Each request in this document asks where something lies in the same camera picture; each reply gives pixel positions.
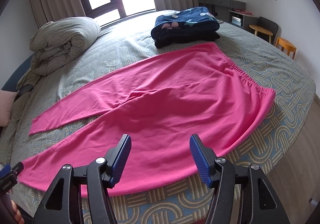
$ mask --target pink cushion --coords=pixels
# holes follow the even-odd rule
[[[17,92],[0,90],[0,127],[6,127],[10,121],[12,104]]]

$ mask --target navy blue blanket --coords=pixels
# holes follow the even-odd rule
[[[163,15],[156,18],[151,37],[155,40],[157,48],[171,43],[215,41],[220,38],[216,33],[219,28],[219,23],[205,7],[185,11],[165,11]]]

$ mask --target orange chair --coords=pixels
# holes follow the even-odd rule
[[[290,52],[293,52],[292,59],[294,60],[297,48],[292,43],[282,37],[278,37],[275,47],[277,47],[277,45],[281,46],[282,52],[284,49],[287,49],[287,55],[290,55]]]

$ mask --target headboard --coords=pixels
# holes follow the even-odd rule
[[[17,91],[17,83],[20,78],[26,73],[26,71],[30,68],[30,62],[33,55],[29,56],[15,72],[10,76],[8,81],[4,84],[1,90],[16,92]]]

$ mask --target black clamp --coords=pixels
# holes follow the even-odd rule
[[[14,220],[9,192],[17,184],[17,176],[23,170],[23,164],[17,163],[12,169],[6,165],[0,172],[0,217],[5,224],[17,224]]]
[[[205,147],[197,134],[190,138],[190,150],[201,180],[215,188],[205,224],[230,223],[235,184],[241,184],[238,224],[290,224],[279,197],[257,164],[234,166]]]
[[[131,150],[131,138],[123,135],[115,148],[88,166],[64,165],[45,193],[33,223],[83,224],[80,185],[87,185],[93,224],[116,224],[107,188],[119,182]]]

